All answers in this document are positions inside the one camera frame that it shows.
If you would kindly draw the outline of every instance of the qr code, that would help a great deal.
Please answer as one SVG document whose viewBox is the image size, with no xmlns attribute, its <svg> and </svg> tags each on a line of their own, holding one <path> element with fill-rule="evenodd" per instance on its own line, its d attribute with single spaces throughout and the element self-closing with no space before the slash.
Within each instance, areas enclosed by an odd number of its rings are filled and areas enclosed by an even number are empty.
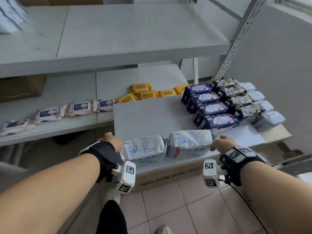
<svg viewBox="0 0 312 234">
<path fill-rule="evenodd" d="M 206 179 L 207 186 L 216 186 L 216 182 L 213 179 Z"/>
<path fill-rule="evenodd" d="M 239 152 L 236 152 L 236 151 L 234 151 L 233 153 L 230 153 L 230 154 L 229 154 L 229 157 L 232 158 L 233 160 L 234 160 L 235 158 L 237 158 L 238 156 L 240 156 L 240 153 L 239 153 Z"/>
<path fill-rule="evenodd" d="M 240 151 L 242 151 L 243 153 L 250 153 L 251 151 L 247 148 L 243 148 L 243 149 L 239 149 Z"/>
<path fill-rule="evenodd" d="M 130 188 L 131 188 L 130 186 L 126 186 L 126 185 L 122 184 L 121 187 L 119 188 L 119 190 L 127 193 Z"/>
<path fill-rule="evenodd" d="M 213 168 L 213 163 L 205 163 L 205 168 Z"/>
<path fill-rule="evenodd" d="M 127 165 L 127 168 L 126 168 L 126 173 L 131 173 L 131 174 L 134 174 L 135 173 L 135 168 L 133 167 L 130 167 Z"/>
</svg>

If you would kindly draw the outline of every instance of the beige shoe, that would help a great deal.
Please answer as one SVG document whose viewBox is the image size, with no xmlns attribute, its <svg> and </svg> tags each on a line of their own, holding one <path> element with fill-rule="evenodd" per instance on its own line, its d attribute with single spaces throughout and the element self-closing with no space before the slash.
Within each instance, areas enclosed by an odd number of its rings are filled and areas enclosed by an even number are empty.
<svg viewBox="0 0 312 234">
<path fill-rule="evenodd" d="M 120 204 L 121 194 L 118 190 L 115 189 L 115 186 L 105 187 L 101 192 L 105 193 L 104 204 L 109 200 L 115 200 L 117 204 Z"/>
<path fill-rule="evenodd" d="M 171 229 L 168 226 L 161 226 L 156 230 L 155 234 L 171 234 Z"/>
</svg>

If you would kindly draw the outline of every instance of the gray wall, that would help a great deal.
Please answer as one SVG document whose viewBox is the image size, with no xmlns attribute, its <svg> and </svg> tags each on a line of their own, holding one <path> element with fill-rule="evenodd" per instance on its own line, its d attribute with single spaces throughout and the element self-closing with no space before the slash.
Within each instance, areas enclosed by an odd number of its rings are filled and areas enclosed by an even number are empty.
<svg viewBox="0 0 312 234">
<path fill-rule="evenodd" d="M 287 145 L 312 153 L 312 17 L 306 20 L 265 6 L 224 77 L 252 82 L 287 119 Z"/>
</svg>

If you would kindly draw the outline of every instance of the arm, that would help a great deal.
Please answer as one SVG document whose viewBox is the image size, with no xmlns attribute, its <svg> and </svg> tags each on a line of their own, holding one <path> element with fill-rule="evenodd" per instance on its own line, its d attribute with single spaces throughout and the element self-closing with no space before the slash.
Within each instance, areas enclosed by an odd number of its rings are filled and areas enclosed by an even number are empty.
<svg viewBox="0 0 312 234">
<path fill-rule="evenodd" d="M 104 135 L 120 151 L 123 141 Z M 0 232 L 54 234 L 99 177 L 98 159 L 86 153 L 42 170 L 0 194 Z"/>
<path fill-rule="evenodd" d="M 237 146 L 220 136 L 211 146 L 221 154 Z M 240 170 L 245 192 L 276 234 L 312 233 L 312 185 L 265 163 L 249 162 Z"/>
</svg>

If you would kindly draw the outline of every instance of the upper shelf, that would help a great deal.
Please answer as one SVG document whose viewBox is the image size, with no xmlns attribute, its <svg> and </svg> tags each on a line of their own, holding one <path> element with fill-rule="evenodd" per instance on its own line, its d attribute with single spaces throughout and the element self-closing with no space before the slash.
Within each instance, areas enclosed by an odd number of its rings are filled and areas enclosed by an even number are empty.
<svg viewBox="0 0 312 234">
<path fill-rule="evenodd" d="M 190 4 L 28 7 L 0 35 L 0 78 L 227 54 L 230 42 Z"/>
</svg>

